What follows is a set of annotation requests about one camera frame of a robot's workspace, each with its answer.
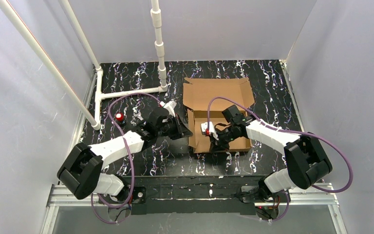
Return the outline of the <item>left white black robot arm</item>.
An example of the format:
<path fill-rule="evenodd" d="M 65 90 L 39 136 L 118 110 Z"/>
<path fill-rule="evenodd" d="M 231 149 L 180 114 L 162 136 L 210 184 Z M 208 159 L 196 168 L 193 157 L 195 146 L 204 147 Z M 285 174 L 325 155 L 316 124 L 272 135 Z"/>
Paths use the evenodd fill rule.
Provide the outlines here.
<path fill-rule="evenodd" d="M 157 107 L 122 136 L 99 144 L 76 144 L 56 176 L 78 200 L 93 193 L 118 196 L 126 185 L 118 176 L 103 173 L 106 166 L 147 149 L 160 137 L 178 140 L 192 135 L 178 114 Z"/>

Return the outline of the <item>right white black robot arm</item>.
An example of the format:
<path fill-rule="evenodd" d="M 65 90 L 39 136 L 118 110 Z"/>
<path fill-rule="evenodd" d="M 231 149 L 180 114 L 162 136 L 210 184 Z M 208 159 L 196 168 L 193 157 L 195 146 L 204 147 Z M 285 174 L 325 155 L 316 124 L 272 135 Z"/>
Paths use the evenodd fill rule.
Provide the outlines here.
<path fill-rule="evenodd" d="M 210 138 L 210 151 L 226 151 L 230 142 L 245 137 L 259 141 L 281 153 L 286 168 L 273 172 L 258 182 L 258 193 L 265 198 L 295 187 L 308 189 L 329 174 L 333 167 L 318 139 L 285 133 L 254 116 L 246 116 L 232 105 L 222 112 L 227 124 L 223 130 L 207 120 L 201 124 L 202 134 Z"/>

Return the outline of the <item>red black knob toy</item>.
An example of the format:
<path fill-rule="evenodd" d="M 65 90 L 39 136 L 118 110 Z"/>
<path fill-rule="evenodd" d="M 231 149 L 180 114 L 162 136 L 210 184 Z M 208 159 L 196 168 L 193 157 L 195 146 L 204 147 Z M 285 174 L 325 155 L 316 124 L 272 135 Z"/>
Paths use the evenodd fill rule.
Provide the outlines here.
<path fill-rule="evenodd" d="M 126 125 L 126 118 L 122 113 L 116 113 L 115 119 L 119 126 L 125 126 Z"/>

